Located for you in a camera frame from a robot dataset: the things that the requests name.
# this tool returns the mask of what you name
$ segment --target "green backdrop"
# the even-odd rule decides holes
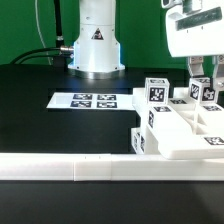
[[[186,68],[185,58],[172,58],[165,33],[165,13],[160,0],[117,0],[116,38],[121,43],[121,60],[126,67]],[[61,0],[63,35],[72,45],[79,35],[79,1]],[[47,47],[55,46],[53,0],[38,1],[41,31]],[[37,32],[35,0],[0,3],[0,64],[42,44]],[[47,64],[46,59],[27,63]],[[210,61],[205,70],[211,73]]]

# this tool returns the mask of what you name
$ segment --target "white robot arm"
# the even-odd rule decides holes
[[[215,65],[212,88],[224,91],[224,1],[162,0],[168,47],[173,57],[187,57],[192,77],[204,75],[203,57]]]
[[[115,38],[116,0],[79,0],[80,35],[71,71],[86,78],[110,78],[125,67]]]

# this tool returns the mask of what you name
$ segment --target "cube with marker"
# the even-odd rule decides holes
[[[145,102],[148,106],[165,105],[168,102],[170,83],[164,78],[146,78]]]
[[[191,78],[189,97],[198,103],[215,103],[218,99],[218,92],[211,88],[209,78]]]

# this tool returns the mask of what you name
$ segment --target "warning label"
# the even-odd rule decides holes
[[[93,34],[92,40],[103,40],[103,35],[98,28],[96,32]]]

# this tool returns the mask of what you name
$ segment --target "white paper sheet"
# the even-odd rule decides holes
[[[54,93],[48,109],[135,110],[132,95],[98,93]]]

